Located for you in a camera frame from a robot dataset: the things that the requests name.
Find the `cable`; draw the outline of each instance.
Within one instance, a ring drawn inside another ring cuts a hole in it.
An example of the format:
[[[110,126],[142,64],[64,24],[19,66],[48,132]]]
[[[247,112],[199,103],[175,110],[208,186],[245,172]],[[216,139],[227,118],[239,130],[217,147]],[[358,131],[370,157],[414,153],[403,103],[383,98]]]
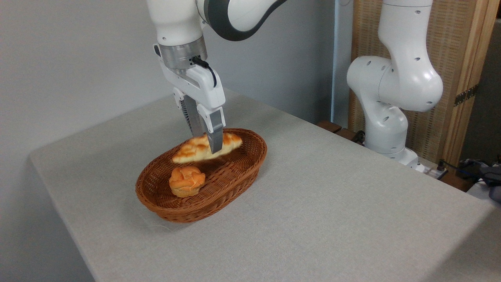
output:
[[[461,173],[473,176],[473,177],[475,177],[477,179],[481,179],[482,178],[482,179],[487,180],[487,181],[492,181],[492,182],[496,182],[496,183],[498,182],[498,180],[496,180],[496,179],[492,179],[492,178],[489,178],[489,177],[480,176],[480,175],[477,175],[477,174],[474,174],[474,173],[471,173],[471,172],[464,171],[464,170],[462,170],[462,169],[460,169],[458,167],[455,167],[455,166],[451,165],[450,163],[446,162],[443,159],[440,160],[439,166],[442,165],[442,164],[446,164],[447,166],[449,166],[449,167],[451,167],[451,168],[453,168],[453,169],[455,169],[455,170],[457,170],[457,171],[459,171]]]
[[[200,67],[208,69],[210,71],[210,73],[212,74],[212,78],[214,79],[214,88],[216,88],[216,86],[217,86],[216,74],[214,73],[212,68],[209,66],[209,63],[205,62],[204,60],[200,59],[199,57],[193,57],[193,58],[191,58],[191,61],[194,64],[199,65]]]

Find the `oval basket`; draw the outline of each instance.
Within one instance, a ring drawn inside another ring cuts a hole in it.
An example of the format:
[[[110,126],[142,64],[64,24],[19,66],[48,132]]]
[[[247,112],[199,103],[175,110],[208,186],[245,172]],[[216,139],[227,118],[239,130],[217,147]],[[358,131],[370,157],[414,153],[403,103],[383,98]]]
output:
[[[242,145],[214,160],[175,164],[172,157],[184,143],[150,162],[136,182],[138,199],[150,211],[172,222],[194,222],[206,218],[228,205],[252,185],[265,160],[267,146],[261,136],[242,128],[225,128],[224,132],[242,138]],[[205,183],[192,197],[179,198],[169,187],[176,167],[196,166],[205,173]]]

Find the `metal hinge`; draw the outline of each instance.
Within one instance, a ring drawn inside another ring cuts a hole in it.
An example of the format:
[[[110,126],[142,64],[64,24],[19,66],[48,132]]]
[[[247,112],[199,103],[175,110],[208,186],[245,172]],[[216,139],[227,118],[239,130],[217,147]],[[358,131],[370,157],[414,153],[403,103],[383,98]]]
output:
[[[478,84],[456,96],[456,101],[454,102],[454,106],[457,106],[475,96],[477,89],[478,89]]]

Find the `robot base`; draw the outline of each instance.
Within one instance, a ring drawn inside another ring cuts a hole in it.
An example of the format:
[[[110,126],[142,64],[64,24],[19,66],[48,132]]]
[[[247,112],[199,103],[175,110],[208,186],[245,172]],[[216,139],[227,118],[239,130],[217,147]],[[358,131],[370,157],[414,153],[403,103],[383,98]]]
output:
[[[408,148],[404,148],[402,151],[398,153],[382,154],[382,155],[387,158],[396,160],[399,163],[408,166],[412,169],[415,169],[419,172],[424,172],[425,167],[421,163],[419,163],[419,158],[417,154]]]

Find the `bread roll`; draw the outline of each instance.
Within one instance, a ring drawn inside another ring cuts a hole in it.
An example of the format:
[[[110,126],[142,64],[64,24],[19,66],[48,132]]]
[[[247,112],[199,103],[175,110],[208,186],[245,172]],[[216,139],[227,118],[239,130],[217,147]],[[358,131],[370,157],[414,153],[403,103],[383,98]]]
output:
[[[176,164],[184,164],[211,160],[229,154],[234,149],[240,147],[240,145],[242,145],[242,138],[232,133],[224,133],[222,136],[222,149],[213,154],[210,151],[207,135],[204,134],[204,136],[191,138],[181,147],[179,152],[172,157],[172,161]]]
[[[169,179],[172,193],[180,198],[198,194],[205,182],[205,174],[196,167],[175,168]]]

